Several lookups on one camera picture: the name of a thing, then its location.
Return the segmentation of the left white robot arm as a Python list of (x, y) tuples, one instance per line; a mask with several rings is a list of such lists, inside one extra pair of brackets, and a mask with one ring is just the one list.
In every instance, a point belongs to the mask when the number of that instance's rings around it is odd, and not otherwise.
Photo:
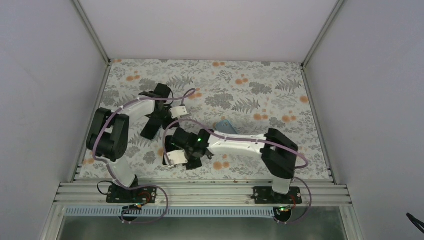
[(172, 90), (159, 83), (153, 91), (140, 93), (116, 111), (100, 107), (94, 114), (86, 147), (92, 151), (96, 161), (106, 164), (114, 184), (121, 187), (119, 196), (128, 203), (134, 202), (140, 191), (134, 185), (136, 174), (123, 158), (129, 143), (130, 126), (148, 118), (140, 135), (153, 140), (160, 129), (165, 129), (174, 120), (171, 106), (166, 104), (173, 98)]

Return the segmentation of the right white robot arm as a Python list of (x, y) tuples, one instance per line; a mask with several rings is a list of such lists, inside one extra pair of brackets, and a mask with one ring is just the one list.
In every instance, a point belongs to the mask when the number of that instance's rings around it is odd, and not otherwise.
[(179, 127), (164, 142), (163, 162), (170, 168), (185, 165), (187, 169), (196, 169), (201, 167), (204, 156), (211, 159), (227, 154), (260, 159), (272, 175), (271, 198), (282, 204), (290, 197), (298, 149), (297, 144), (274, 128), (265, 134), (238, 135), (209, 129), (195, 134)]

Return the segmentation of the light blue phone case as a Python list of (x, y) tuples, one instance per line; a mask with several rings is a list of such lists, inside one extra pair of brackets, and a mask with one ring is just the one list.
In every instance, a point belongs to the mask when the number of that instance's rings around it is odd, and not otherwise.
[(214, 128), (215, 128), (216, 131), (221, 132), (221, 133), (238, 135), (237, 130), (233, 127), (231, 122), (227, 119), (223, 119), (223, 120), (217, 122), (214, 125)]

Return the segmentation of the black phone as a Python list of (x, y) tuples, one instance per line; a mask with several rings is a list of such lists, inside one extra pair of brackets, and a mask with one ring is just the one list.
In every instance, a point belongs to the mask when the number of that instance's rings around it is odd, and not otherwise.
[(158, 131), (163, 125), (163, 120), (158, 118), (150, 118), (140, 133), (142, 138), (147, 140), (153, 140), (157, 135)]

